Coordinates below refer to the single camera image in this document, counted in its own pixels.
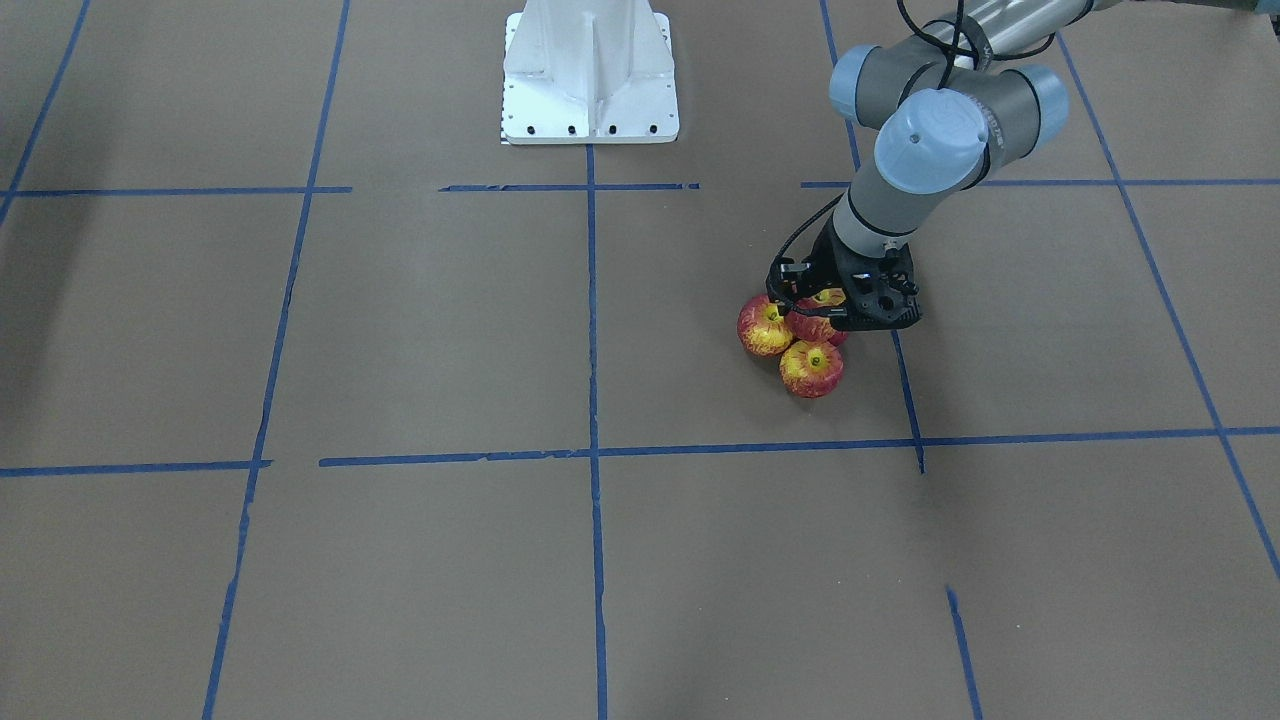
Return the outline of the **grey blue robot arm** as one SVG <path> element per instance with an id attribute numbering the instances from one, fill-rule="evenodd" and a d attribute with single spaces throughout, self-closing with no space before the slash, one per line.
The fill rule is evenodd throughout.
<path id="1" fill-rule="evenodd" d="M 836 63 L 828 95 L 876 132 L 847 188 L 815 215 L 801 260 L 781 249 L 765 293 L 782 316 L 837 331 L 893 331 L 920 319 L 910 242 L 946 199 L 1052 141 L 1068 88 L 1033 56 L 1107 1 L 959 1 L 891 46 L 864 44 Z"/>

